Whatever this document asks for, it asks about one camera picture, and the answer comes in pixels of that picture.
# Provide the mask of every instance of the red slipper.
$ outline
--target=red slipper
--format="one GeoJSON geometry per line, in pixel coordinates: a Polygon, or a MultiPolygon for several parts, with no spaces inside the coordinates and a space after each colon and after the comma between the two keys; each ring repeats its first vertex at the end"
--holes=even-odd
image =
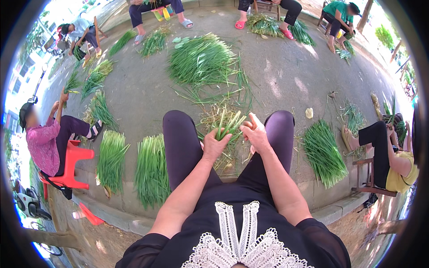
{"type": "Polygon", "coordinates": [[[289,29],[287,30],[282,30],[280,29],[280,31],[284,34],[284,36],[286,36],[286,38],[289,38],[290,40],[296,40],[293,38],[292,33],[289,31],[289,29]]]}
{"type": "Polygon", "coordinates": [[[236,28],[239,30],[242,30],[244,28],[244,24],[246,24],[245,21],[237,21],[236,22],[236,28]]]}

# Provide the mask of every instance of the black bag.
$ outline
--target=black bag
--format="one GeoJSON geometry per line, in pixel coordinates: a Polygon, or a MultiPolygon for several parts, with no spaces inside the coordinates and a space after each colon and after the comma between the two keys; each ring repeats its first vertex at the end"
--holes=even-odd
{"type": "Polygon", "coordinates": [[[45,180],[46,180],[47,182],[49,182],[53,187],[55,187],[55,188],[57,188],[58,190],[60,190],[60,191],[63,193],[64,197],[65,197],[65,198],[67,198],[67,200],[72,199],[72,189],[71,189],[71,188],[69,188],[69,187],[67,187],[67,186],[65,186],[65,185],[63,185],[63,186],[58,186],[58,185],[56,185],[55,183],[53,183],[53,182],[49,179],[49,176],[48,176],[46,173],[44,173],[43,171],[40,171],[40,173],[42,173],[42,175],[45,177],[45,180]]]}
{"type": "Polygon", "coordinates": [[[370,208],[376,201],[378,200],[378,197],[375,193],[371,193],[369,195],[368,200],[366,200],[363,203],[363,208],[361,210],[359,210],[357,213],[361,212],[362,210],[364,210],[365,208],[370,208]]]}

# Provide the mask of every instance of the white lace trim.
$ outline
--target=white lace trim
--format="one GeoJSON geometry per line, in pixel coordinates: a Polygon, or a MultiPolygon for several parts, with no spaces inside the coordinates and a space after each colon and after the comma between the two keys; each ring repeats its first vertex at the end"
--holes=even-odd
{"type": "Polygon", "coordinates": [[[209,232],[203,233],[198,245],[193,248],[194,253],[182,264],[182,268],[230,268],[238,262],[249,268],[314,268],[283,247],[284,243],[277,239],[275,228],[269,228],[256,239],[258,201],[243,205],[240,241],[233,207],[223,202],[216,202],[215,207],[219,215],[221,239],[215,239],[209,232]]]}

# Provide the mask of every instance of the light blue shirt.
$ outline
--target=light blue shirt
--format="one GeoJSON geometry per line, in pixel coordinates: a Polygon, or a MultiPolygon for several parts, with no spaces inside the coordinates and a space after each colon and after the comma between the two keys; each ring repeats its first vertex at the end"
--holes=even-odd
{"type": "Polygon", "coordinates": [[[84,18],[77,18],[72,23],[75,26],[75,30],[69,33],[71,37],[82,37],[86,28],[92,26],[93,24],[84,18]]]}

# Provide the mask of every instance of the pink shirt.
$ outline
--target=pink shirt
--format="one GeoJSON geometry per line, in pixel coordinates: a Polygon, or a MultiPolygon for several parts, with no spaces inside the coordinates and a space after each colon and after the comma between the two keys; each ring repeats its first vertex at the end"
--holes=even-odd
{"type": "Polygon", "coordinates": [[[60,132],[58,121],[49,117],[45,126],[29,127],[26,130],[28,150],[36,166],[50,177],[60,168],[57,136],[60,132]]]}

